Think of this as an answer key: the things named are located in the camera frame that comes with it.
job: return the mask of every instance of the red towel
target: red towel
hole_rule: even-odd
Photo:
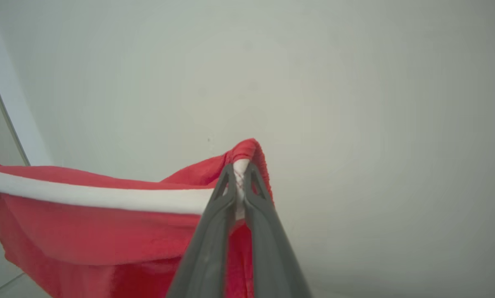
[[[257,165],[270,190],[254,139],[159,183],[56,166],[0,166],[5,258],[55,298],[164,297],[222,168],[240,159]],[[196,200],[202,203],[193,207]],[[167,213],[137,211],[155,202],[174,203]],[[253,297],[251,232],[243,222],[231,234],[227,260],[226,296]]]

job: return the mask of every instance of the wall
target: wall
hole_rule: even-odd
[[[56,164],[255,137],[314,287],[495,298],[495,1],[0,0],[0,31]]]

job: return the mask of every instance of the red fabric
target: red fabric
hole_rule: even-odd
[[[245,158],[257,165],[270,190],[264,155],[254,139],[159,183],[56,166],[0,166],[0,172],[107,188],[214,188],[226,164]],[[71,206],[0,193],[5,257],[55,298],[164,297],[198,220],[198,215]],[[229,240],[228,298],[253,297],[251,258],[251,232],[242,224]]]

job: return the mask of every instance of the plain gray wall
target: plain gray wall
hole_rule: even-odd
[[[255,137],[313,287],[495,298],[495,1],[0,0],[0,30],[58,164]]]

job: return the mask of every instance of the red cloth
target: red cloth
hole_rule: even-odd
[[[214,188],[222,168],[238,159],[256,164],[270,190],[264,155],[254,139],[159,183],[56,166],[0,166],[0,172],[115,189]],[[166,296],[199,217],[64,205],[0,193],[5,258],[55,298]],[[251,232],[245,224],[229,240],[226,282],[228,298],[253,297]]]

